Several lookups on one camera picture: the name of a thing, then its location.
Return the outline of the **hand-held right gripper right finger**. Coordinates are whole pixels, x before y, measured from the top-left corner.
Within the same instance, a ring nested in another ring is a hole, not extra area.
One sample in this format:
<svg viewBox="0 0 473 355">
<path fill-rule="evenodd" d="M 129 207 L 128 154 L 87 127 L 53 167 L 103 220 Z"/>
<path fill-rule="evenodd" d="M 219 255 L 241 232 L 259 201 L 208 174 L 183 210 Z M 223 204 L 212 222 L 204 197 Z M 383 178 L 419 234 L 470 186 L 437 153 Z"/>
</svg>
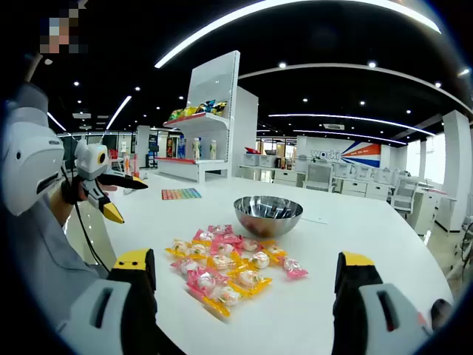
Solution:
<svg viewBox="0 0 473 355">
<path fill-rule="evenodd" d="M 338 254 L 333 303 L 333 354 L 415 354 L 431 336 L 421 312 L 374 262 Z"/>
</svg>

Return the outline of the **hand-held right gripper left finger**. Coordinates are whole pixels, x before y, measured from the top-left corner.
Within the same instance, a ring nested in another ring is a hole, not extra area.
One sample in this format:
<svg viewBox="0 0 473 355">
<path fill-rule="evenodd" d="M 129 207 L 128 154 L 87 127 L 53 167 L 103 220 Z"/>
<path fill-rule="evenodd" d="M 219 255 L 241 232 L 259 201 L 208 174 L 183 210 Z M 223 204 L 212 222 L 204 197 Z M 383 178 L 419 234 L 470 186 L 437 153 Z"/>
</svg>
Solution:
<svg viewBox="0 0 473 355">
<path fill-rule="evenodd" d="M 182 354 L 159 328 L 154 251 L 129 251 L 72 304 L 57 333 L 74 354 Z"/>
</svg>

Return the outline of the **person's left hand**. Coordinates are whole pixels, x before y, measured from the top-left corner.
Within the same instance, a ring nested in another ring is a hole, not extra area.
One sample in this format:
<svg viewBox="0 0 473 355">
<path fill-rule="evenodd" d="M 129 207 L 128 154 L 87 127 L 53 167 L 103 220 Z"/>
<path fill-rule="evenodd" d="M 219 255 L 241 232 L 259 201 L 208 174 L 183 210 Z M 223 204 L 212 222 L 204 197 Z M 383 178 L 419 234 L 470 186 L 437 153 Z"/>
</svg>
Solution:
<svg viewBox="0 0 473 355">
<path fill-rule="evenodd" d="M 87 200 L 85 190 L 82 187 L 83 179 L 75 176 L 73 179 L 67 178 L 61 183 L 61 195 L 65 203 L 74 205 L 75 203 Z"/>
</svg>

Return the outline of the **person's right hand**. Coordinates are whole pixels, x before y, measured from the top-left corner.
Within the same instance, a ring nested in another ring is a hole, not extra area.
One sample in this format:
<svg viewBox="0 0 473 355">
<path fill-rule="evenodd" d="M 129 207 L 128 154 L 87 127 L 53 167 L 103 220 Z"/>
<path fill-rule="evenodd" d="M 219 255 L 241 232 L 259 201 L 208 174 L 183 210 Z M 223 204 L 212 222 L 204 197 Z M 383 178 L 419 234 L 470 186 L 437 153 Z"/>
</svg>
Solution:
<svg viewBox="0 0 473 355">
<path fill-rule="evenodd" d="M 438 299 L 434 302 L 430 316 L 432 320 L 432 330 L 436 331 L 442 328 L 452 312 L 452 305 L 444 299 Z"/>
</svg>

